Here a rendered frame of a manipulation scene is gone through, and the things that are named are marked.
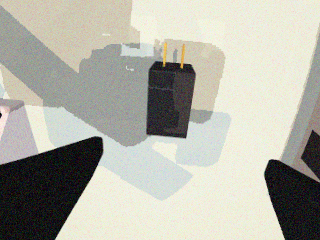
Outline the black two-prong plug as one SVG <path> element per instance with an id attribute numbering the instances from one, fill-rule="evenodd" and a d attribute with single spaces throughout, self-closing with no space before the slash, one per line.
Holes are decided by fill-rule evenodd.
<path id="1" fill-rule="evenodd" d="M 181 45 L 181 63 L 156 61 L 148 69 L 147 135 L 187 139 L 195 71 L 184 63 L 184 44 Z"/>

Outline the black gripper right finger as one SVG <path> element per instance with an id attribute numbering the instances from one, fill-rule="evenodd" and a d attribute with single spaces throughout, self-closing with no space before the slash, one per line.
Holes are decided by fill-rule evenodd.
<path id="1" fill-rule="evenodd" d="M 275 159 L 264 180 L 284 239 L 320 240 L 320 183 Z"/>

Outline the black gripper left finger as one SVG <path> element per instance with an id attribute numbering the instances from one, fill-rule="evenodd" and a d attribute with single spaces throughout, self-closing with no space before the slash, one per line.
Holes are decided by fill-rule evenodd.
<path id="1" fill-rule="evenodd" d="M 56 240 L 103 155 L 103 137 L 0 165 L 0 240 Z"/>

